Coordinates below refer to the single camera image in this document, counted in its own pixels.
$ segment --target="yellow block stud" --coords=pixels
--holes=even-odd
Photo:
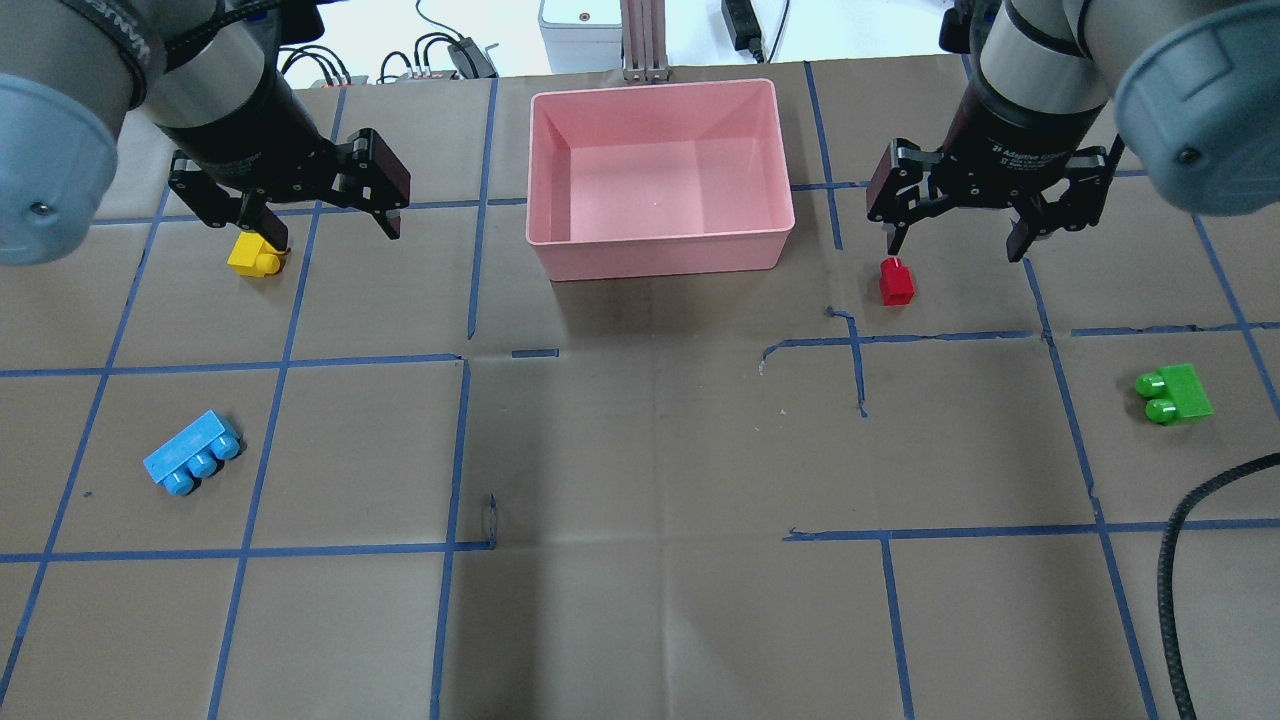
[[[284,252],[271,247],[266,238],[253,232],[242,232],[227,264],[246,278],[274,275],[284,266]]]

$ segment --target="blue toy block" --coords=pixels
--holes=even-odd
[[[195,489],[193,478],[212,475],[218,471],[219,460],[230,460],[239,451],[239,433],[218,413],[209,410],[148,455],[142,466],[169,495],[180,496]]]

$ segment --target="building block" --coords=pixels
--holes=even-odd
[[[881,263],[881,301],[886,307],[906,305],[915,297],[915,281],[911,269],[897,258]]]
[[[218,413],[209,410],[148,455],[142,466],[169,495],[182,496],[195,489],[193,478],[212,475],[218,471],[219,460],[230,460],[239,452],[239,433]]]
[[[265,278],[284,268],[284,252],[271,247],[266,238],[253,232],[242,232],[227,258],[227,264],[246,278]]]
[[[1134,387],[1138,395],[1151,398],[1147,401],[1147,419],[1152,423],[1180,425],[1213,414],[1213,406],[1196,375],[1196,366],[1189,363],[1146,373]]]

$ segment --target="pink bin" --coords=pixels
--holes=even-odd
[[[553,281],[765,270],[795,225],[767,79],[544,92],[529,243]]]

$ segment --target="green block stud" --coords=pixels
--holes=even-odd
[[[1148,397],[1147,419],[1161,425],[1198,423],[1213,414],[1213,406],[1204,395],[1196,375],[1196,366],[1169,365],[1147,373],[1134,383],[1138,395]]]

